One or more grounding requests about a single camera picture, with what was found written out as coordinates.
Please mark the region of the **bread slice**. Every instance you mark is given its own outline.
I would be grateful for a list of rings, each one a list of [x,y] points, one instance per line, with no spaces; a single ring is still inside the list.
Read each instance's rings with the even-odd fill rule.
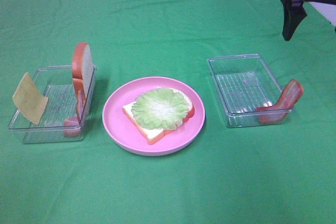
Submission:
[[[79,42],[72,57],[72,81],[76,98],[83,104],[88,97],[93,70],[90,46],[86,42]]]
[[[139,126],[137,124],[137,122],[135,121],[135,119],[133,118],[133,116],[131,115],[131,111],[130,111],[130,107],[131,105],[134,103],[131,102],[129,104],[126,104],[126,105],[123,105],[122,106],[122,111],[123,113],[128,117],[128,119],[136,126],[136,128],[140,131],[140,133],[145,137],[147,143],[149,145],[153,145],[155,144],[156,142],[158,142],[159,140],[161,140],[163,137],[165,137],[167,134],[177,130],[162,130],[162,129],[158,129],[158,130],[147,130],[147,129],[144,129],[142,128],[141,126]],[[193,104],[193,108],[192,108],[192,111],[189,113],[189,115],[187,116],[187,118],[185,120],[183,120],[183,122],[187,122],[191,117],[194,116],[194,113],[195,113],[195,109],[194,109],[194,104]]]

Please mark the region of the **left clear plastic tray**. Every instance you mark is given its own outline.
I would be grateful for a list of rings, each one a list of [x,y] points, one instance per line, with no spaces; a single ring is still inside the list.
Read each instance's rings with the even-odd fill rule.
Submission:
[[[95,88],[97,67],[93,66],[87,100],[81,111],[81,119],[65,125],[68,119],[76,119],[77,99],[72,82],[70,65],[38,68],[32,81],[42,95],[48,98],[44,113],[35,125],[18,110],[13,115],[8,129],[24,144],[75,142],[85,138],[87,117]]]

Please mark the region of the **yellow cheese slice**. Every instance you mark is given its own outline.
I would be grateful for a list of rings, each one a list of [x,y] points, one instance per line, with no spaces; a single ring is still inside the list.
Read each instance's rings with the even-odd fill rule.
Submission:
[[[12,98],[21,114],[33,124],[38,125],[46,108],[48,97],[40,93],[28,72],[24,73]]]

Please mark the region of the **pink round plate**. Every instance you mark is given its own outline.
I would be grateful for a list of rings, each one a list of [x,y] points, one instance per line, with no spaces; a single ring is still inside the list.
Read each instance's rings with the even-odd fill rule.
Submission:
[[[195,114],[177,130],[149,145],[123,113],[122,106],[133,102],[141,93],[156,87],[171,87],[184,92],[191,98]],[[183,149],[197,137],[205,122],[205,108],[200,96],[187,84],[168,77],[145,77],[122,85],[109,96],[102,111],[102,121],[107,133],[123,149],[138,155],[162,156]]]

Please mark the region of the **bacon strip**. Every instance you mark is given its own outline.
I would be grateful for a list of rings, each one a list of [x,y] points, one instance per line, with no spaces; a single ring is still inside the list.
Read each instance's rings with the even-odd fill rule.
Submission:
[[[283,89],[278,101],[272,106],[256,108],[259,114],[258,121],[262,125],[277,124],[282,122],[288,115],[288,110],[300,100],[304,88],[296,79],[291,79]]]
[[[82,118],[83,114],[83,109],[84,109],[84,104],[85,104],[85,96],[84,93],[79,90],[78,93],[78,99],[77,99],[77,104],[76,104],[76,116],[72,116],[68,119],[65,119],[64,121],[64,126],[74,126],[74,129],[71,130],[64,130],[64,136],[65,137],[75,137],[79,134],[81,134],[81,126],[80,126],[80,121]]]

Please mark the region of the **clear plastic tray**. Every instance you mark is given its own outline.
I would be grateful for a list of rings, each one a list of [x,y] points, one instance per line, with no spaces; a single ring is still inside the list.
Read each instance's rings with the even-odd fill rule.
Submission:
[[[8,129],[24,144],[75,142],[85,138],[87,117],[95,88],[97,67],[93,66],[87,100],[81,111],[81,119],[65,125],[68,119],[76,119],[77,99],[72,82],[70,65],[38,68],[32,81],[42,95],[48,98],[44,113],[35,125],[18,110],[13,115]]]
[[[220,56],[207,60],[219,110],[228,128],[281,124],[289,109],[258,111],[273,106],[282,93],[277,81],[259,54]]]

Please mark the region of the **green tablecloth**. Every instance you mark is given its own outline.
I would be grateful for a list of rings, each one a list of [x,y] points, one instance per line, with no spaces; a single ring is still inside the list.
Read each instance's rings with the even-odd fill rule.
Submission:
[[[1,0],[1,223],[335,223],[335,32],[310,6],[291,41],[280,0]],[[97,65],[88,134],[22,144],[7,128],[25,72]],[[281,125],[229,129],[207,60],[262,55],[304,95]],[[129,153],[102,124],[119,86],[167,76],[202,98],[206,121],[183,150]]]

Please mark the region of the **right clear plastic tray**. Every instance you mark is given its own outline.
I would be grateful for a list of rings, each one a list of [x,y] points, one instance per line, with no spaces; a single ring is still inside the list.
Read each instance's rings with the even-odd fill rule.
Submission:
[[[228,128],[281,124],[289,109],[258,111],[273,106],[282,93],[277,81],[259,54],[220,56],[207,60],[219,110]]]

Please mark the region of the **green lettuce leaf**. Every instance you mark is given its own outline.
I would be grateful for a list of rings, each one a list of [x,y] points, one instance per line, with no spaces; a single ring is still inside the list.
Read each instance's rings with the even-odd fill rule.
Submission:
[[[182,91],[159,87],[139,95],[130,111],[144,129],[175,130],[184,123],[192,108],[192,101]]]

